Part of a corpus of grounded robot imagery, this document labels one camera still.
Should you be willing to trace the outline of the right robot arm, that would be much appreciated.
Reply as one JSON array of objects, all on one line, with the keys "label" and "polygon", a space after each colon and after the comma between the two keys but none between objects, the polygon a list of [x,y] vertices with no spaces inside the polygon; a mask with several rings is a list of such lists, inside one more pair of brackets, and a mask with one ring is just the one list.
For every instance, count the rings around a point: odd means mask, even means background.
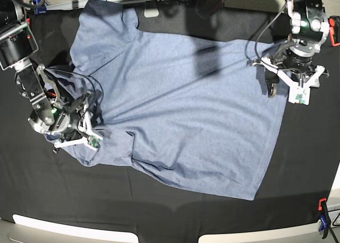
[{"label": "right robot arm", "polygon": [[71,97],[56,78],[45,73],[45,66],[30,60],[39,47],[26,19],[26,9],[42,6],[23,0],[1,0],[1,69],[15,70],[18,92],[32,106],[28,118],[31,127],[40,134],[56,135],[63,140],[85,136],[82,116],[86,96]]}]

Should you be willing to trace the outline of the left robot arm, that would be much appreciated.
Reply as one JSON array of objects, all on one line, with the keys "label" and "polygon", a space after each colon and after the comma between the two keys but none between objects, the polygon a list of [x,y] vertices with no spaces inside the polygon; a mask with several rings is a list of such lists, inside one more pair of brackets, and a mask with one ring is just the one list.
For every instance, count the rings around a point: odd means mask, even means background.
[{"label": "left robot arm", "polygon": [[328,71],[312,64],[329,34],[329,23],[322,0],[285,0],[291,33],[270,56],[266,67],[269,97],[274,97],[277,84],[284,81],[290,88],[292,103],[307,104],[310,89],[318,88],[319,78]]}]

